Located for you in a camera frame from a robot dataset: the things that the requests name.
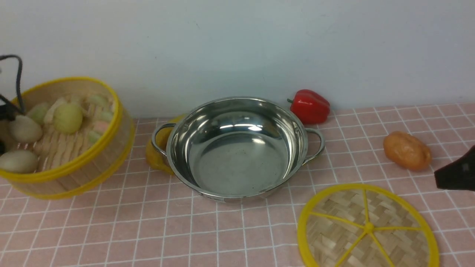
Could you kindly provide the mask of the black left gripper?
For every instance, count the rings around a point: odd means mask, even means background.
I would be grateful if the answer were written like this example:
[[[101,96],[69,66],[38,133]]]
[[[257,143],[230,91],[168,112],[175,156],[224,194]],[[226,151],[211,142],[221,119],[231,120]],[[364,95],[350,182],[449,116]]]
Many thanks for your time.
[[[0,107],[0,121],[1,123],[10,123],[15,120],[17,116],[17,105],[14,104],[3,104]],[[6,145],[3,138],[0,138],[0,155],[6,152]]]

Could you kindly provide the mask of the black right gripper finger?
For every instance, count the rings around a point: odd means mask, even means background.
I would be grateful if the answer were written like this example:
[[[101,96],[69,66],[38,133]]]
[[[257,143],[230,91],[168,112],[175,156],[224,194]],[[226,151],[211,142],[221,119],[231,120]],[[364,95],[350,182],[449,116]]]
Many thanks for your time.
[[[438,189],[475,191],[475,146],[454,162],[434,171]]]

